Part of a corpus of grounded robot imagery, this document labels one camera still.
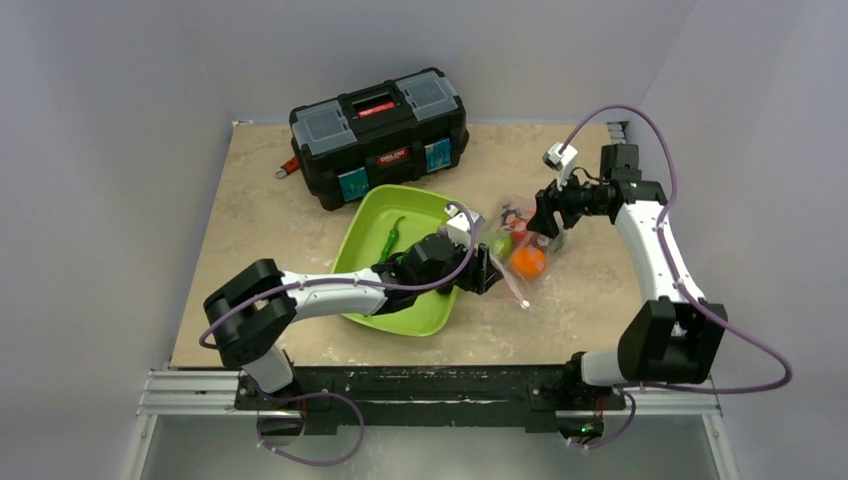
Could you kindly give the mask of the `red fake food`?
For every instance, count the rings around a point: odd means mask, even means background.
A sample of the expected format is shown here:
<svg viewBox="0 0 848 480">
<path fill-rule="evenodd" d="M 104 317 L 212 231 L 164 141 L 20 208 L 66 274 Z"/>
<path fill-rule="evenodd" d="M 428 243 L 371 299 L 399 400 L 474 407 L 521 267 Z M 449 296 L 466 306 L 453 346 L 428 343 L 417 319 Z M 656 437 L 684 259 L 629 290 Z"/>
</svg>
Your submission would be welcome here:
<svg viewBox="0 0 848 480">
<path fill-rule="evenodd" d="M 511 225 L 509 232 L 514 245 L 521 244 L 529 235 L 531 235 L 531 232 L 527 229 L 526 224 L 523 222 Z"/>
</svg>

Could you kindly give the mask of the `black plastic toolbox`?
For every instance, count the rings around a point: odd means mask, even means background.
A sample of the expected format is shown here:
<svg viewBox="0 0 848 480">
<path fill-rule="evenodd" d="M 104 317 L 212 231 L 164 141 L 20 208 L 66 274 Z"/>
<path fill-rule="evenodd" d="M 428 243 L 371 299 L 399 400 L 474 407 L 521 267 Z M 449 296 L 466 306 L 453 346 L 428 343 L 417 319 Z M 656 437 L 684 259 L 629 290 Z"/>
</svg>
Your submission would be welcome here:
<svg viewBox="0 0 848 480">
<path fill-rule="evenodd" d="M 470 138 L 464 103 L 435 67 L 296 107 L 289 126 L 307 190 L 327 211 L 456 167 Z"/>
</svg>

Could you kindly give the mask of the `clear zip top bag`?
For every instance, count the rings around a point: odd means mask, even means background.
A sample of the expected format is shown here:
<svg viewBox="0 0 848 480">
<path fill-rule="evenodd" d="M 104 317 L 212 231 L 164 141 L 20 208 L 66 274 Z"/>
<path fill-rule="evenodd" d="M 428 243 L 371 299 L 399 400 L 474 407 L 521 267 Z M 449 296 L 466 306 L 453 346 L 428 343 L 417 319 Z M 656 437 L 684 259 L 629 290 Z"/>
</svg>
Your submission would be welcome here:
<svg viewBox="0 0 848 480">
<path fill-rule="evenodd" d="M 502 195 L 478 237 L 480 243 L 488 246 L 503 275 L 492 291 L 501 297 L 512 296 L 523 310 L 533 307 L 542 283 L 551 277 L 552 266 L 562 256 L 567 239 L 562 230 L 554 238 L 530 231 L 527 224 L 534 214 L 533 199 Z"/>
</svg>

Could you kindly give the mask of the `aluminium frame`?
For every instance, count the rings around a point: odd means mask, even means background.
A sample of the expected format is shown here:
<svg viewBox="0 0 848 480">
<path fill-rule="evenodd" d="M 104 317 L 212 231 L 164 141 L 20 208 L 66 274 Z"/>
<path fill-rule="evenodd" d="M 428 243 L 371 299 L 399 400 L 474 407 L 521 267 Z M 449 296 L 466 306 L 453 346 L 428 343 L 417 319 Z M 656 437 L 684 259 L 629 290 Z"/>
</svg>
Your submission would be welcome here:
<svg viewBox="0 0 848 480">
<path fill-rule="evenodd" d="M 251 261 L 326 272 L 353 206 L 328 212 L 302 178 L 276 179 L 290 157 L 284 125 L 234 128 L 170 362 L 150 373 L 140 403 L 139 479 L 735 479 L 739 472 L 719 402 L 643 390 L 632 426 L 610 445 L 580 452 L 555 434 L 520 429 L 371 427 L 361 449 L 332 467 L 300 465 L 257 444 L 254 413 L 234 407 L 237 376 L 201 348 L 203 299 Z M 563 363 L 610 347 L 640 304 L 623 241 L 605 219 L 581 222 L 568 255 L 520 308 L 504 287 L 461 294 L 446 326 L 401 337 L 339 316 L 289 328 L 280 344 L 298 365 L 439 367 Z"/>
</svg>

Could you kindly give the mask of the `red handled tool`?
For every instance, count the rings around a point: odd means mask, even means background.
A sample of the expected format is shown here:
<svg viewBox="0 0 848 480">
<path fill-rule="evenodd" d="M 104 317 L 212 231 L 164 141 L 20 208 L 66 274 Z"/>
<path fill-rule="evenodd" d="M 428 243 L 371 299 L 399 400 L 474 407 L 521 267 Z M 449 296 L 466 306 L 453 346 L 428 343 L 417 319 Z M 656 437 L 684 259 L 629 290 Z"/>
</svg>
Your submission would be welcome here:
<svg viewBox="0 0 848 480">
<path fill-rule="evenodd" d="M 283 163 L 280 167 L 275 171 L 275 177 L 277 179 L 283 179 L 294 172 L 298 171 L 300 168 L 299 160 L 296 157 L 290 158 L 288 161 Z"/>
</svg>

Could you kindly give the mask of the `green fake apple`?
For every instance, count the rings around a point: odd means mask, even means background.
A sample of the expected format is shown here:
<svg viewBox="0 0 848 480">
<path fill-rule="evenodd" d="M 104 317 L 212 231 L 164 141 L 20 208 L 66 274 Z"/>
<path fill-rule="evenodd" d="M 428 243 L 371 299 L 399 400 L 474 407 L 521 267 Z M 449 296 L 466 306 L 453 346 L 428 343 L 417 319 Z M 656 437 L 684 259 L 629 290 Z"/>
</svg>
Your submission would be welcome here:
<svg viewBox="0 0 848 480">
<path fill-rule="evenodd" d="M 501 262 L 506 261 L 514 249 L 514 243 L 509 233 L 494 236 L 488 241 L 487 245 L 489 246 L 491 255 Z"/>
</svg>

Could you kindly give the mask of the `orange fake fruit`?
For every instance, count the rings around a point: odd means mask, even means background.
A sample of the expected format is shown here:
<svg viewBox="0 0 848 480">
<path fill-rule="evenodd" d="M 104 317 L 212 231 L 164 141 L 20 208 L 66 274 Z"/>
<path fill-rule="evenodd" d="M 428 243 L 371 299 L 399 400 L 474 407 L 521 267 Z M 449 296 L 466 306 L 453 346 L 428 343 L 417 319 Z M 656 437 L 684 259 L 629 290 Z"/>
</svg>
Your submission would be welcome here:
<svg viewBox="0 0 848 480">
<path fill-rule="evenodd" d="M 509 266 L 518 276 L 533 280 L 544 273 L 547 267 L 547 255 L 532 245 L 519 247 L 511 255 Z"/>
</svg>

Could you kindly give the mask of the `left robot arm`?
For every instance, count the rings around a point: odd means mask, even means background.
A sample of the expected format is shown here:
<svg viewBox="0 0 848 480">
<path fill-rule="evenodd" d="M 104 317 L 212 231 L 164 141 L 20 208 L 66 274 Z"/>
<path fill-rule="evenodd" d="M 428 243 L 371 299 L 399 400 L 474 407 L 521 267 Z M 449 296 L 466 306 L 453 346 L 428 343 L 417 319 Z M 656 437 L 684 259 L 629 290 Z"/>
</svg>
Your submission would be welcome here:
<svg viewBox="0 0 848 480">
<path fill-rule="evenodd" d="M 298 382 L 275 343 L 290 324 L 333 314 L 392 314 L 413 307 L 431 291 L 446 294 L 459 288 L 482 295 L 502 278 L 486 245 L 436 233 L 349 273 L 299 274 L 263 259 L 204 301 L 209 325 L 199 343 L 216 350 L 225 367 L 247 373 L 272 408 L 284 409 L 297 399 Z"/>
</svg>

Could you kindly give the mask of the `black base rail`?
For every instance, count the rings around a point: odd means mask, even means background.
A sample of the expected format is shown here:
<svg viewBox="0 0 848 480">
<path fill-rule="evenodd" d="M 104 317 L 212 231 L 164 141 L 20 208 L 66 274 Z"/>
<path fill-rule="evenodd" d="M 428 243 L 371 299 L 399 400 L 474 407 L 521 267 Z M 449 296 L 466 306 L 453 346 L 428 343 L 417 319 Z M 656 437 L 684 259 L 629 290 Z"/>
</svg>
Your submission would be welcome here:
<svg viewBox="0 0 848 480">
<path fill-rule="evenodd" d="M 490 366 L 299 366 L 295 381 L 264 395 L 240 374 L 237 410 L 300 413 L 308 435 L 340 426 L 511 427 L 599 437 L 606 412 L 626 402 L 578 378 L 575 362 Z"/>
</svg>

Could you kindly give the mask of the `green plastic tray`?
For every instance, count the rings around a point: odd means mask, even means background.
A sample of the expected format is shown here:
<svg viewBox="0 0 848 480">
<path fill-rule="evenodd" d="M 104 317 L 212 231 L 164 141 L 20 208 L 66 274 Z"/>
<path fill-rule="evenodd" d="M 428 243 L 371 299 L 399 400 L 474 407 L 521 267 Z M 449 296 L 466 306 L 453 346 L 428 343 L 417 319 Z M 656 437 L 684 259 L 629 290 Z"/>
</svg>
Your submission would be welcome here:
<svg viewBox="0 0 848 480">
<path fill-rule="evenodd" d="M 434 233 L 448 220 L 445 211 L 451 199 L 415 187 L 381 185 L 371 190 L 360 203 L 341 241 L 333 273 L 346 273 L 369 267 L 379 260 L 390 229 L 396 227 L 399 239 L 394 250 L 400 252 Z M 459 290 L 449 294 L 426 293 L 415 304 L 396 313 L 344 317 L 375 330 L 409 337 L 427 337 L 439 332 L 448 322 Z"/>
</svg>

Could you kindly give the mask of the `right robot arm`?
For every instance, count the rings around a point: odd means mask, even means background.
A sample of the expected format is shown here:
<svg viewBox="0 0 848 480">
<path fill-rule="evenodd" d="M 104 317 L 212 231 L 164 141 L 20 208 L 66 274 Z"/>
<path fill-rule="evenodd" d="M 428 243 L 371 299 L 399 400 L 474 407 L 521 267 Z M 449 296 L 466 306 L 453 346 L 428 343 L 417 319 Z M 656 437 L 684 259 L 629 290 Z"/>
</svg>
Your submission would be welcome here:
<svg viewBox="0 0 848 480">
<path fill-rule="evenodd" d="M 726 310 L 707 302 L 689 278 L 661 184 L 643 179 L 633 144 L 604 146 L 599 177 L 587 182 L 575 174 L 576 155 L 574 147 L 561 142 L 545 152 L 543 161 L 557 177 L 536 193 L 527 228 L 556 238 L 584 217 L 608 218 L 627 246 L 642 305 L 616 347 L 576 357 L 577 370 L 561 381 L 564 399 L 584 407 L 601 387 L 704 382 L 724 333 L 707 315 L 724 318 Z"/>
</svg>

